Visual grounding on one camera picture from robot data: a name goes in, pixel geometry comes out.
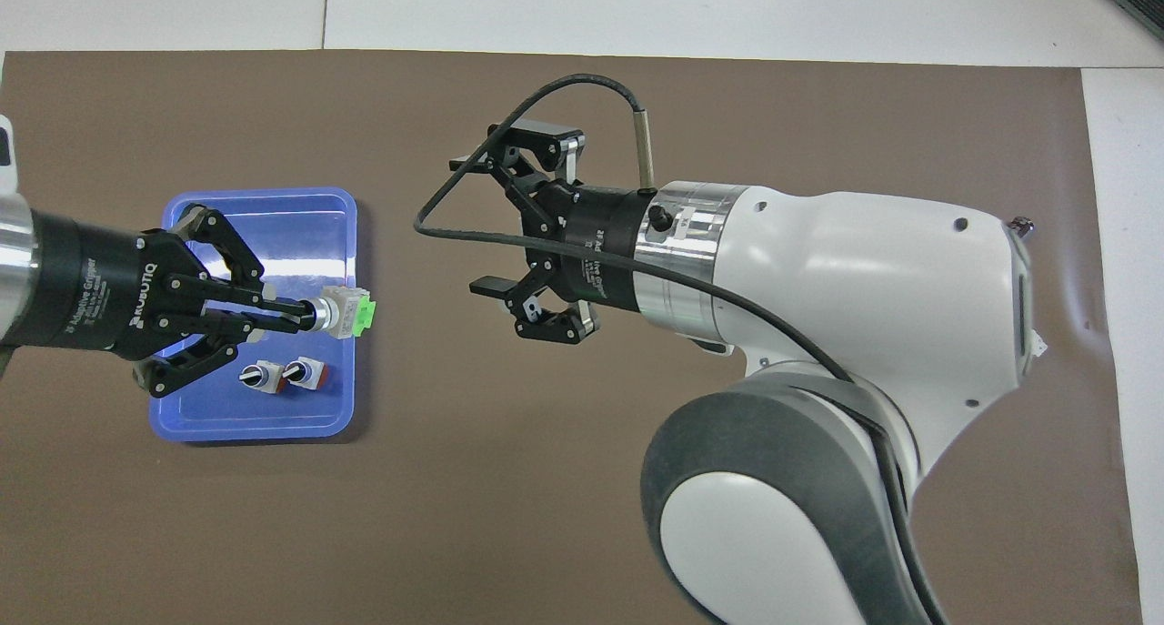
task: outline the black cable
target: black cable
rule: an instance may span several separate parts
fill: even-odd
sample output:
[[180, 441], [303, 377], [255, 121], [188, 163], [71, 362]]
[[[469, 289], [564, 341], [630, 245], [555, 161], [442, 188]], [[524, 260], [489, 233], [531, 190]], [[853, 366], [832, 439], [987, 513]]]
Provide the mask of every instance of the black cable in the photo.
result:
[[512, 244], [517, 248], [528, 248], [537, 249], [537, 251], [540, 253], [549, 253], [549, 255], [573, 256], [576, 257], [576, 260], [583, 261], [597, 261], [597, 263], [601, 264], [613, 265], [616, 269], [624, 269], [630, 272], [648, 274], [648, 276], [658, 277], [659, 279], [666, 282], [686, 285], [688, 289], [698, 290], [698, 292], [711, 294], [712, 298], [719, 298], [719, 300], [723, 300], [724, 303], [739, 306], [740, 310], [747, 311], [747, 313], [760, 318], [764, 322], [768, 322], [769, 326], [773, 326], [778, 332], [781, 332], [781, 334], [786, 335], [793, 343], [803, 348], [803, 350], [817, 361], [817, 363], [822, 364], [824, 369], [828, 369], [833, 377], [852, 383], [853, 377], [850, 376], [849, 372], [845, 372], [845, 369], [842, 368], [837, 361], [833, 361], [831, 356], [826, 355], [826, 353], [817, 346], [817, 343], [814, 343], [809, 338], [807, 338], [807, 335], [802, 334], [802, 332], [797, 331], [796, 327], [792, 326], [792, 324], [785, 321], [785, 319], [781, 319], [778, 314], [773, 314], [772, 311], [765, 310], [764, 306], [758, 305], [758, 303], [753, 303], [752, 300], [748, 300], [748, 298], [744, 298], [743, 294], [733, 293], [731, 290], [722, 289], [722, 286], [710, 284], [710, 282], [703, 282], [696, 279], [695, 277], [688, 277], [686, 274], [675, 272], [673, 269], [665, 269], [662, 265], [645, 264], [643, 261], [631, 260], [631, 257], [627, 256], [612, 255], [612, 253], [598, 253], [595, 251], [595, 249], [582, 248], [579, 247], [579, 244], [561, 243], [558, 242], [558, 240], [535, 239], [534, 236], [528, 235], [497, 234], [497, 232], [453, 230], [453, 228], [428, 227], [425, 225], [425, 219], [427, 219], [428, 215], [432, 214], [433, 209], [440, 205], [442, 199], [445, 199], [450, 191], [453, 191], [454, 186], [457, 185], [457, 182], [461, 182], [461, 178], [469, 172], [469, 169], [473, 168], [475, 162], [481, 159], [488, 149], [494, 148], [495, 144], [499, 143], [502, 136], [506, 135], [513, 123], [517, 122], [517, 119], [520, 119], [520, 116], [534, 106], [534, 104], [539, 102], [541, 98], [545, 98], [562, 87], [569, 85], [581, 85], [581, 83], [609, 87], [609, 90], [613, 90], [615, 93], [623, 95], [627, 104], [630, 104], [632, 111], [644, 111], [634, 94], [632, 94], [626, 86], [620, 85], [620, 83], [615, 81], [615, 79], [611, 79], [610, 77], [602, 77], [602, 74], [577, 73], [567, 74], [566, 77], [549, 81], [548, 85], [541, 86], [540, 90], [534, 91], [534, 94], [525, 98], [524, 102], [519, 104], [519, 106], [514, 108], [511, 114], [506, 115], [505, 119], [502, 120], [496, 128], [494, 128], [494, 132], [490, 132], [490, 135], [485, 137], [483, 143], [477, 145], [477, 149], [470, 154], [464, 164], [461, 164], [460, 168], [454, 170], [454, 172], [448, 177], [448, 180], [445, 180], [443, 185], [440, 186], [440, 190], [436, 190], [436, 193], [433, 193], [433, 197], [428, 198], [428, 203], [425, 203], [425, 206], [421, 207], [420, 212], [418, 212], [416, 220], [412, 222], [412, 228], [414, 228], [418, 234], [431, 235], [434, 236], [434, 239], [474, 240], [474, 242], [478, 243]]
[[873, 442], [873, 452], [876, 459], [878, 470], [881, 473], [881, 483], [885, 484], [886, 499], [889, 502], [889, 519], [893, 520], [894, 533], [897, 534], [897, 547], [901, 548], [901, 557], [906, 561], [906, 570], [909, 580], [914, 584], [914, 592], [917, 594], [925, 616], [934, 625], [946, 625], [945, 615], [942, 606], [934, 597], [934, 589], [925, 578], [925, 570], [922, 568], [921, 555], [914, 546], [914, 534], [909, 531], [909, 509], [906, 505], [906, 491], [897, 475], [897, 460], [893, 454], [893, 443], [889, 434], [881, 427], [866, 427], [870, 439]]

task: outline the black screw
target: black screw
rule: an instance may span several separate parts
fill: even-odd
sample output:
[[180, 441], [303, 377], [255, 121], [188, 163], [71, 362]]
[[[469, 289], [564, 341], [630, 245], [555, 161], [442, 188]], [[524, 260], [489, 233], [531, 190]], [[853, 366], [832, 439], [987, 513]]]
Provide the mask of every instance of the black screw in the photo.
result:
[[1018, 235], [1018, 239], [1027, 239], [1028, 235], [1035, 232], [1035, 220], [1028, 219], [1025, 215], [1018, 215], [1018, 218], [1010, 220], [1007, 227], [1010, 227]]
[[663, 209], [660, 205], [652, 205], [647, 209], [647, 220], [651, 223], [651, 228], [656, 232], [669, 230], [670, 226], [675, 222], [675, 218], [668, 214], [667, 209]]

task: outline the plastic tray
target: plastic tray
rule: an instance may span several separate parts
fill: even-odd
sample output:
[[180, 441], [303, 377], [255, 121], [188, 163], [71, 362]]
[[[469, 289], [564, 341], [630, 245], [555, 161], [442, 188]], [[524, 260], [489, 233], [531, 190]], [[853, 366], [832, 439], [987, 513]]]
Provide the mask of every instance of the plastic tray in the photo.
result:
[[[171, 227], [190, 205], [220, 209], [265, 268], [263, 279], [281, 298], [314, 298], [325, 285], [356, 285], [356, 203], [345, 190], [234, 190], [183, 193], [166, 206]], [[215, 277], [228, 277], [221, 257], [204, 243], [194, 255]], [[244, 311], [244, 306], [220, 306]], [[187, 346], [162, 351], [172, 355]], [[329, 375], [319, 390], [288, 385], [260, 393], [239, 382], [257, 360], [286, 364], [299, 356], [325, 361]], [[267, 332], [242, 343], [239, 358], [165, 398], [150, 400], [150, 425], [169, 441], [246, 441], [333, 435], [352, 420], [355, 405], [355, 340], [331, 335]]]

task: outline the white floor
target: white floor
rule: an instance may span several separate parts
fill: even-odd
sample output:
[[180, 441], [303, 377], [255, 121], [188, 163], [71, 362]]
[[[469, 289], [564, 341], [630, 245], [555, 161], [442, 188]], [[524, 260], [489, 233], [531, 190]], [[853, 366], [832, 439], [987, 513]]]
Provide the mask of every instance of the white floor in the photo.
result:
[[1164, 624], [1164, 42], [1109, 0], [0, 0], [0, 50], [313, 48], [1088, 69], [1144, 622]]

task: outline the green connector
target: green connector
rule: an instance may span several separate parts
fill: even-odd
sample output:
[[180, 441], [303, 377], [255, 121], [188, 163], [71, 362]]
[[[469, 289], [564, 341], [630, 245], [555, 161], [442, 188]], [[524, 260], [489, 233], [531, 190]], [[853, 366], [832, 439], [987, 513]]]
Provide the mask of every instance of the green connector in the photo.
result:
[[361, 335], [363, 331], [371, 326], [371, 319], [376, 317], [376, 304], [363, 294], [360, 298], [360, 306], [356, 307], [356, 319], [352, 324], [352, 335]]

